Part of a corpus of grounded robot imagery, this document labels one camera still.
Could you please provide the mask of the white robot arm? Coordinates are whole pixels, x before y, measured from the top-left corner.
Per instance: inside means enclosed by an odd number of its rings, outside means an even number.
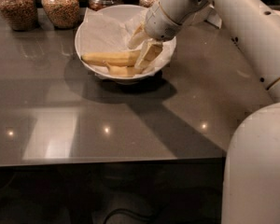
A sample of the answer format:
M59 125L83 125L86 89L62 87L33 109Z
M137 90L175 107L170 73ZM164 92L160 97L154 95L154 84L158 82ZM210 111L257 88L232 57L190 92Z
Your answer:
M210 4L272 102L248 116L228 147L221 224L280 224L280 16L260 0L160 0L131 37L173 39L184 21Z

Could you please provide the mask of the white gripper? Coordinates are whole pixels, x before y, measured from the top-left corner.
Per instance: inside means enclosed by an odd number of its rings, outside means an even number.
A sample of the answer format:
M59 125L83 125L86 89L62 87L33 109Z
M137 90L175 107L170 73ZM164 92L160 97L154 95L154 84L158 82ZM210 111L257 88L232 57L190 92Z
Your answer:
M209 0L159 0L147 11L145 25L140 24L134 30L128 48L136 49L148 37L160 41L172 40L188 17L208 4ZM163 44L154 39L143 43L134 65L136 69L146 69L161 54Z

